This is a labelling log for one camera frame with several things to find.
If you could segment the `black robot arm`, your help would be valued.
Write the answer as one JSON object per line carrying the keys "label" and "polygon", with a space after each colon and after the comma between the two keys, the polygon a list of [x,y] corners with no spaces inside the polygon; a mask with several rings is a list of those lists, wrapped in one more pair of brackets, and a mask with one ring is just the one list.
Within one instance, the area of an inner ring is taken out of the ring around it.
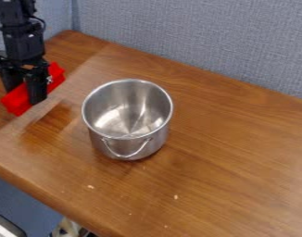
{"label": "black robot arm", "polygon": [[23,83],[31,105],[47,98],[49,63],[44,59],[45,22],[35,16],[36,0],[0,0],[0,32],[5,49],[0,50],[0,77],[5,91]]}

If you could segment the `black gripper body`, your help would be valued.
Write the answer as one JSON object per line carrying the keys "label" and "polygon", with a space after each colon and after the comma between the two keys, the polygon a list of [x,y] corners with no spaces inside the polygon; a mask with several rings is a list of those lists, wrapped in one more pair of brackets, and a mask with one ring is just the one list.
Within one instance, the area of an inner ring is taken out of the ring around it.
{"label": "black gripper body", "polygon": [[41,69],[44,59],[44,26],[40,22],[0,25],[5,49],[0,50],[0,76],[16,77],[25,72],[24,65]]}

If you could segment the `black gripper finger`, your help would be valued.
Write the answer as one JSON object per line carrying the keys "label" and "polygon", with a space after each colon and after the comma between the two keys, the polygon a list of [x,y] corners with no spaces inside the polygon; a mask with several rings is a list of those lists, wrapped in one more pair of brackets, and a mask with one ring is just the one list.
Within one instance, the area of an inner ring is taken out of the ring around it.
{"label": "black gripper finger", "polygon": [[28,102],[36,105],[47,98],[47,70],[31,70],[25,74]]}
{"label": "black gripper finger", "polygon": [[21,70],[13,66],[0,66],[0,78],[8,93],[24,82]]}

